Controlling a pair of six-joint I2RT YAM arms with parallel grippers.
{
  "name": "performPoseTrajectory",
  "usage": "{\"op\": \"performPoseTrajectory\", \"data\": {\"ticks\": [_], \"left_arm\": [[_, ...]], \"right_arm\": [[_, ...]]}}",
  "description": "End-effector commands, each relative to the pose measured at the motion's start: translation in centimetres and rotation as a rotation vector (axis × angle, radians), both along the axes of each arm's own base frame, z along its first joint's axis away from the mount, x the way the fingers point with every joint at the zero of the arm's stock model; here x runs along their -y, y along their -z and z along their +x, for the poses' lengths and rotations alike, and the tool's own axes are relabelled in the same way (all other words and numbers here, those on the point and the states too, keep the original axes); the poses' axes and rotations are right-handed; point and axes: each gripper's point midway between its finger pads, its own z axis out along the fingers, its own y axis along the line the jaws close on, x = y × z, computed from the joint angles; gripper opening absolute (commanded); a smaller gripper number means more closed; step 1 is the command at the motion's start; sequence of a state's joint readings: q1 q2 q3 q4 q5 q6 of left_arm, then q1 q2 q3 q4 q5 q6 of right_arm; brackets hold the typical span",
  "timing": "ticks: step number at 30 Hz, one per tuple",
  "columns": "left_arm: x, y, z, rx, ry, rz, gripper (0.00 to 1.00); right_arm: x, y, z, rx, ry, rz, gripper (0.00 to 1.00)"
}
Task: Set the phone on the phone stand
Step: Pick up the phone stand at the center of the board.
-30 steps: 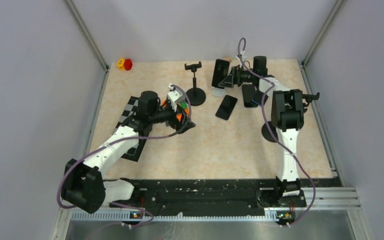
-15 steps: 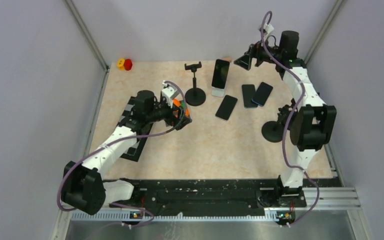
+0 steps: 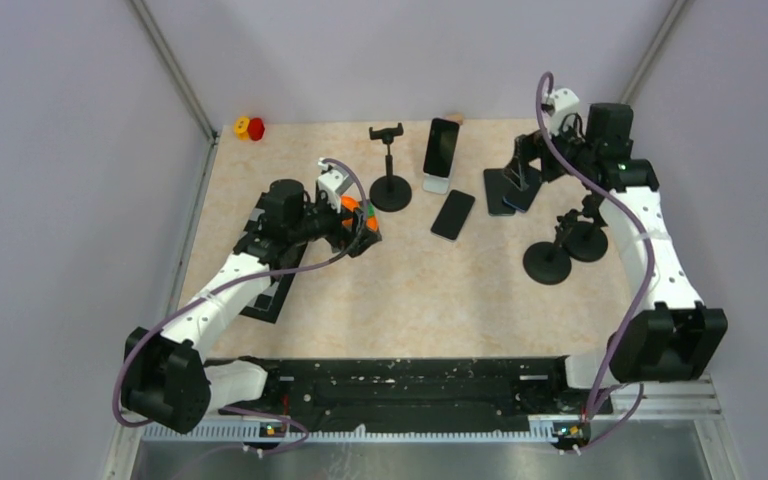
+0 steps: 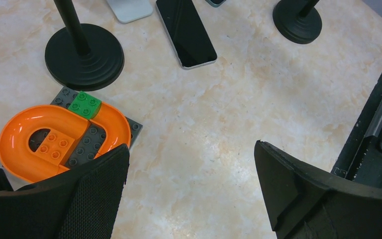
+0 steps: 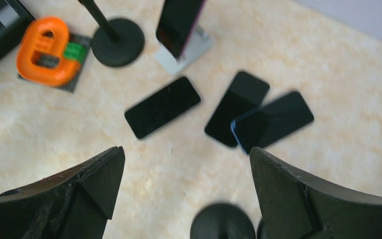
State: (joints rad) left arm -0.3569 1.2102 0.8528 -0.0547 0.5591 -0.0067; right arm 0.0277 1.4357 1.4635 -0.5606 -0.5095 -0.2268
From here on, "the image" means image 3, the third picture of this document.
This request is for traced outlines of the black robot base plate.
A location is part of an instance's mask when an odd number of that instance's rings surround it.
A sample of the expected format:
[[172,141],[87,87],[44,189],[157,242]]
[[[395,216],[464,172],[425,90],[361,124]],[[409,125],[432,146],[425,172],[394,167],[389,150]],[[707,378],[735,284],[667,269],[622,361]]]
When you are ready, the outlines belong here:
[[560,357],[260,359],[255,400],[311,432],[525,432],[534,415],[578,418],[589,392],[569,386]]

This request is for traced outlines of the purple smartphone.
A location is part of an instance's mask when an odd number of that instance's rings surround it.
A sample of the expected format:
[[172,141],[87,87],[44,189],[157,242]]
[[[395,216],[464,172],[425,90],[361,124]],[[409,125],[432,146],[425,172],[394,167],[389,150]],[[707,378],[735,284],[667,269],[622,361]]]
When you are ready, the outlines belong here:
[[440,178],[451,175],[460,125],[443,118],[431,121],[423,173]]

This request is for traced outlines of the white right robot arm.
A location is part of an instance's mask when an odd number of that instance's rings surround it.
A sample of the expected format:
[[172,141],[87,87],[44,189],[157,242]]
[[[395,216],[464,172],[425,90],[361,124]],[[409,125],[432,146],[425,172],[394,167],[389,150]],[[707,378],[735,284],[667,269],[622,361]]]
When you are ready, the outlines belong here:
[[538,111],[544,128],[515,138],[504,178],[513,191],[533,193],[570,175],[588,193],[581,209],[558,217],[553,240],[526,249],[525,272],[540,284],[558,285],[573,262],[596,262],[615,246],[633,295],[604,346],[563,359],[564,374],[546,385],[549,404],[572,412],[586,400],[586,387],[698,379],[728,320],[722,309],[706,305],[685,273],[652,164],[631,156],[631,107],[595,103],[587,123],[576,103],[542,100]]

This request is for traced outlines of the silver metal phone stand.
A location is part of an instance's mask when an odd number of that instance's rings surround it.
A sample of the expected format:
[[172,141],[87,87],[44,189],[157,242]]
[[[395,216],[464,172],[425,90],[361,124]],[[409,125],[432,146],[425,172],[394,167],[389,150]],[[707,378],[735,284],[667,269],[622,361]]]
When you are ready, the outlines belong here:
[[425,192],[446,195],[451,186],[449,177],[440,177],[430,174],[423,175],[422,189]]

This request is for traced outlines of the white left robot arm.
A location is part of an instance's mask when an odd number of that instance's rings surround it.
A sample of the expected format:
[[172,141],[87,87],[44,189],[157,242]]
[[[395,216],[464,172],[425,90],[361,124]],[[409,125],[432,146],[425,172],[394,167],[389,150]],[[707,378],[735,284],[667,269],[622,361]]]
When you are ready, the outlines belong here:
[[366,199],[345,192],[359,183],[337,170],[321,174],[314,193],[291,179],[262,193],[243,235],[214,277],[169,318],[127,338],[112,407],[178,433],[193,430],[207,413],[244,401],[257,413],[279,404],[280,386],[250,361],[207,365],[207,355],[243,310],[287,276],[303,272],[306,246],[326,240],[335,257],[356,257],[381,239],[369,222]]

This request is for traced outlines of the blue smartphone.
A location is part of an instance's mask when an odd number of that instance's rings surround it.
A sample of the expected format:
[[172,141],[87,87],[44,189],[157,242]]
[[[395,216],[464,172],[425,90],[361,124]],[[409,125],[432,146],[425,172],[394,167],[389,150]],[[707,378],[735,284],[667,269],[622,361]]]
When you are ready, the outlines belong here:
[[533,204],[540,191],[539,185],[529,186],[525,189],[510,187],[502,196],[503,203],[517,212],[525,213]]

